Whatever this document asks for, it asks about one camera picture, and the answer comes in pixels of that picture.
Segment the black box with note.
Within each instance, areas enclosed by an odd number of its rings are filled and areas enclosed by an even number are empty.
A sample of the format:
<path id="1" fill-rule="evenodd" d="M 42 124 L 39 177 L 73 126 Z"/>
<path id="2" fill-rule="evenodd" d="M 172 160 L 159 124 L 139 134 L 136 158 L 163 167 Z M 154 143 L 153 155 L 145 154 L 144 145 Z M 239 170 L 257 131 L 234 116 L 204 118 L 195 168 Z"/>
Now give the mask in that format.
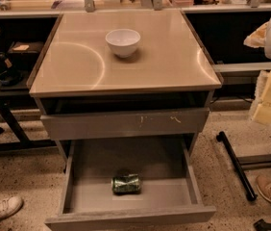
<path id="1" fill-rule="evenodd" d="M 37 59 L 44 43 L 42 41 L 34 42 L 13 42 L 8 50 L 8 55 L 14 59 Z"/>

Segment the white ceramic bowl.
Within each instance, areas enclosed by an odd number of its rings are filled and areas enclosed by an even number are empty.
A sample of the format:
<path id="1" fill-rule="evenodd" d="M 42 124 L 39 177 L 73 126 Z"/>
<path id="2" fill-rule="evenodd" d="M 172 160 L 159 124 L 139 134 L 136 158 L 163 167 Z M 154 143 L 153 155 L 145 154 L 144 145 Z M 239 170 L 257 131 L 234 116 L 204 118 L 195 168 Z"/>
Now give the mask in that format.
<path id="1" fill-rule="evenodd" d="M 116 29 L 106 34 L 106 42 L 111 52 L 120 58 L 135 53 L 141 40 L 139 32 L 131 29 Z"/>

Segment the green soda can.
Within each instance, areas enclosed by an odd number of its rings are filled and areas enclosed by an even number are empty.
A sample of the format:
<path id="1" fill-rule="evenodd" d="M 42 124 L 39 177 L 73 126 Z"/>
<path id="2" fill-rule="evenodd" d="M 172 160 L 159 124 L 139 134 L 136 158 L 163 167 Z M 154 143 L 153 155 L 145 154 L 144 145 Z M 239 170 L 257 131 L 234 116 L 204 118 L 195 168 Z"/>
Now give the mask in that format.
<path id="1" fill-rule="evenodd" d="M 111 189 L 115 194 L 139 193 L 141 182 L 137 174 L 118 175 L 111 179 Z"/>

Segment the grey middle drawer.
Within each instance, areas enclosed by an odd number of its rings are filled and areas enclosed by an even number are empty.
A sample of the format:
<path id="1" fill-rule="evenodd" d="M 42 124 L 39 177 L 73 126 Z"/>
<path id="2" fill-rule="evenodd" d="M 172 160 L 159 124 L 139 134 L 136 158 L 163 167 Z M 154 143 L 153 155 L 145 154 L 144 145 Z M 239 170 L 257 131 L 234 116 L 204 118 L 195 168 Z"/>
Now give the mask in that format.
<path id="1" fill-rule="evenodd" d="M 111 179 L 137 174 L 141 190 L 115 194 Z M 52 231 L 127 229 L 206 222 L 216 212 L 203 204 L 180 137 L 74 141 Z"/>

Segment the white sneaker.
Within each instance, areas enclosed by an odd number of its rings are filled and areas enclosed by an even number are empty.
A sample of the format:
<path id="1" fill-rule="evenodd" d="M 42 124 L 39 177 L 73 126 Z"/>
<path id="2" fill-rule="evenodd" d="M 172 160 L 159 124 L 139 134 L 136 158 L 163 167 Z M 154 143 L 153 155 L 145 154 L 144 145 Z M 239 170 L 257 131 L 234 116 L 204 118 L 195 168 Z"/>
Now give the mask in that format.
<path id="1" fill-rule="evenodd" d="M 0 200 L 0 219 L 8 218 L 17 213 L 23 205 L 20 196 L 12 196 Z"/>

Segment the grey drawer cabinet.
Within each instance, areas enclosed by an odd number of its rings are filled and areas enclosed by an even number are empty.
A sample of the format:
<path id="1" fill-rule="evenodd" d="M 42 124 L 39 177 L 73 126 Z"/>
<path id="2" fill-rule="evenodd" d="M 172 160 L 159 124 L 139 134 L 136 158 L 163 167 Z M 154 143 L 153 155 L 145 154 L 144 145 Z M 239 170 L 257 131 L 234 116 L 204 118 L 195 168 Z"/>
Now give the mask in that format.
<path id="1" fill-rule="evenodd" d="M 139 32 L 130 57 L 117 57 L 108 47 L 106 34 L 116 29 Z M 221 86 L 179 10 L 64 13 L 31 79 L 30 94 L 41 116 L 209 109 Z M 180 137 L 191 150 L 201 132 L 121 138 Z M 52 141 L 66 157 L 72 142 L 82 140 L 90 139 Z"/>

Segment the black table frame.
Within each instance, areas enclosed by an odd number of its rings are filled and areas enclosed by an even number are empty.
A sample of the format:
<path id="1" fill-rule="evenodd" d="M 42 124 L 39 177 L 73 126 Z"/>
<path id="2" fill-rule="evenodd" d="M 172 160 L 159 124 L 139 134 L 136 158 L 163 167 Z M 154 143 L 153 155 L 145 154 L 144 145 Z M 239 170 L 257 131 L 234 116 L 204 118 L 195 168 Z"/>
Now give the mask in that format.
<path id="1" fill-rule="evenodd" d="M 0 143 L 0 153 L 8 151 L 23 151 L 26 149 L 46 148 L 54 147 L 56 144 L 51 140 L 37 140 L 32 141 L 26 135 L 10 108 L 5 102 L 0 100 L 0 116 L 9 125 L 12 132 L 18 138 L 16 142 Z"/>

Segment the grey drawer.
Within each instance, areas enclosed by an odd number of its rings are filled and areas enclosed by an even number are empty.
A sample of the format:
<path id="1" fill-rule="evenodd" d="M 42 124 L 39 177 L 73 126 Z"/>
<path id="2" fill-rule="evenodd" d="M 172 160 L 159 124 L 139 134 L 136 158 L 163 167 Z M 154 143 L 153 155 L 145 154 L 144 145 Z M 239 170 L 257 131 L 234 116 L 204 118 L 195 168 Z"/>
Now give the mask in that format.
<path id="1" fill-rule="evenodd" d="M 111 179 L 137 174 L 141 190 L 115 194 Z M 206 222 L 216 212 L 203 204 L 180 137 L 74 141 L 52 231 L 127 229 Z"/>
<path id="2" fill-rule="evenodd" d="M 43 115 L 53 141 L 156 136 L 201 132 L 208 108 Z"/>

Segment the black desk leg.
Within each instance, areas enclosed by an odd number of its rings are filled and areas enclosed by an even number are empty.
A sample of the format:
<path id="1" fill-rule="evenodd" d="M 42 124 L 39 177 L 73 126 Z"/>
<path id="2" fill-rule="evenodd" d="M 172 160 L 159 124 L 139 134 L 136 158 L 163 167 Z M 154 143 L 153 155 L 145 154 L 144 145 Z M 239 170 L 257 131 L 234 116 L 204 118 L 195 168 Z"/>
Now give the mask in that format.
<path id="1" fill-rule="evenodd" d="M 225 146 L 225 149 L 232 161 L 232 164 L 234 166 L 234 169 L 238 175 L 238 178 L 246 192 L 246 198 L 248 201 L 255 201 L 257 199 L 257 195 L 255 194 L 249 180 L 247 179 L 245 173 L 244 173 L 244 170 L 242 169 L 240 163 L 239 163 L 239 160 L 237 159 L 235 153 L 234 153 L 234 150 L 226 136 L 226 134 L 221 131 L 217 136 L 216 136 L 216 139 L 218 141 L 222 141 L 224 146 Z"/>

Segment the grey top drawer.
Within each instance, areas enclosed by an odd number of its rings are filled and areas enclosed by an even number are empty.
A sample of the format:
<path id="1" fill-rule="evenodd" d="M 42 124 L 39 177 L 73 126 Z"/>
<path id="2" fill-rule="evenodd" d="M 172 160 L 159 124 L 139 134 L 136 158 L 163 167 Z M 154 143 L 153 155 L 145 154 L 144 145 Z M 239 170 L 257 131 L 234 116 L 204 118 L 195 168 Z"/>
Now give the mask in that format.
<path id="1" fill-rule="evenodd" d="M 53 141 L 156 136 L 201 132 L 208 108 L 43 115 Z"/>

